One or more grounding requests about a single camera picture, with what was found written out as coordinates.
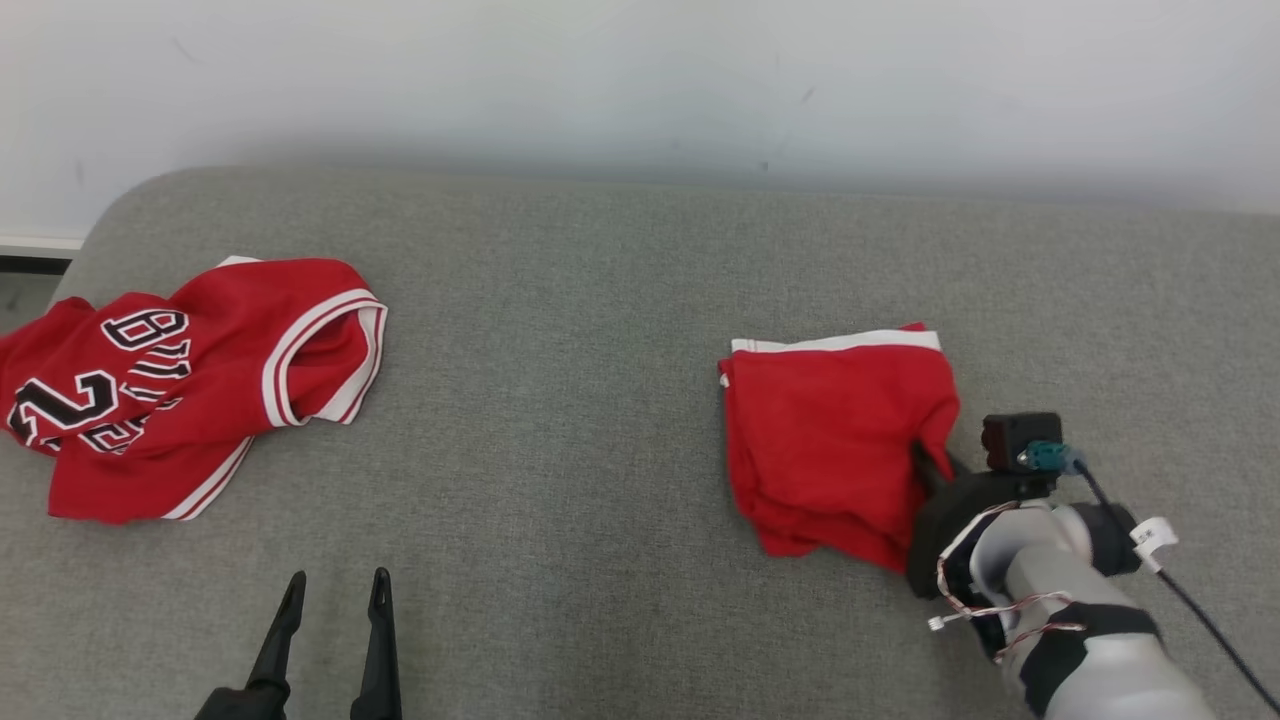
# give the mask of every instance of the red jersey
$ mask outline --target red jersey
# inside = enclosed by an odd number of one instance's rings
[[[63,300],[0,338],[3,425],[56,459],[50,515],[189,520],[253,436],[351,423],[385,315],[355,269],[326,259],[229,258],[168,300]]]

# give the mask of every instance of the cable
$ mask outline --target cable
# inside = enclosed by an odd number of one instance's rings
[[[1089,483],[1089,489],[1093,492],[1093,497],[1098,500],[1098,505],[1106,511],[1107,516],[1111,518],[1111,521],[1115,523],[1120,533],[1129,537],[1129,532],[1125,529],[1125,523],[1120,519],[1120,514],[1116,512],[1115,507],[1111,506],[1107,493],[1102,492],[1102,486],[1098,484],[1097,478],[1094,478],[1093,473],[1089,471],[1088,465],[1085,465],[1080,459],[1075,459],[1071,464],[1084,478],[1084,482]],[[1174,594],[1178,596],[1178,600],[1181,600],[1183,603],[1190,609],[1190,611],[1196,615],[1196,619],[1201,621],[1201,625],[1204,625],[1208,634],[1213,635],[1213,639],[1217,641],[1222,652],[1225,652],[1226,656],[1231,659],[1231,662],[1235,664],[1235,669],[1244,675],[1244,679],[1249,683],[1253,691],[1262,697],[1262,701],[1267,703],[1267,707],[1270,707],[1276,716],[1280,716],[1280,702],[1277,702],[1275,696],[1262,687],[1262,682],[1253,674],[1253,669],[1251,669],[1248,662],[1245,662],[1244,659],[1240,657],[1240,653],[1235,651],[1235,647],[1231,646],[1231,642],[1226,639],[1222,630],[1220,630],[1217,624],[1208,616],[1208,612],[1206,612],[1204,609],[1192,598],[1192,596],[1187,594],[1187,591],[1183,589],[1176,580],[1174,580],[1167,570],[1156,570],[1156,577],[1164,580],[1164,583],[1169,585],[1169,589],[1174,591]]]

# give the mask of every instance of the jersey armhole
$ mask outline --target jersey armhole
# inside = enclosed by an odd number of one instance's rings
[[[365,359],[312,416],[343,424],[349,424],[356,416],[381,365],[383,327],[387,319],[387,306],[378,302],[367,290],[351,290],[330,297],[306,311],[285,331],[262,368],[262,407],[271,425],[303,425],[311,419],[298,418],[293,411],[288,387],[289,363],[307,340],[348,313],[356,314],[364,332]]]

